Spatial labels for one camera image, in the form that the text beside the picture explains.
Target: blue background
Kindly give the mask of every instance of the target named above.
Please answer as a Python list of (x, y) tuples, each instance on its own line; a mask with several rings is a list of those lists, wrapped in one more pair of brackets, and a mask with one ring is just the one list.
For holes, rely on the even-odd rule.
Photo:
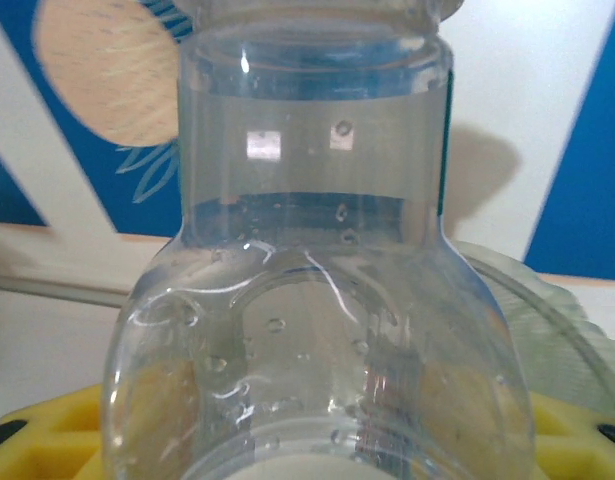
[(615, 280), (615, 22), (525, 261)]
[(38, 212), (0, 163), (0, 222), (46, 226)]

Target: clear plastic bottle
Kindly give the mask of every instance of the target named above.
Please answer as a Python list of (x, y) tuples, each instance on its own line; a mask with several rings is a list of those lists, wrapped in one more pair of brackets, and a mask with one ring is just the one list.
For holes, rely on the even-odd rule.
[(184, 221), (120, 314), (108, 477), (529, 478), (508, 328), (442, 233), (451, 2), (185, 1)]

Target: yellow object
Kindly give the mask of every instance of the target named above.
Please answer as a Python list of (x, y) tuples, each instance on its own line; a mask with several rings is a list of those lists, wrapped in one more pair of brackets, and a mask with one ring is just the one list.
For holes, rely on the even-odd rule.
[[(102, 480), (99, 398), (96, 386), (4, 417), (28, 423), (0, 445), (0, 480)], [(532, 480), (615, 480), (615, 444), (597, 430), (614, 419), (536, 394), (532, 403)]]

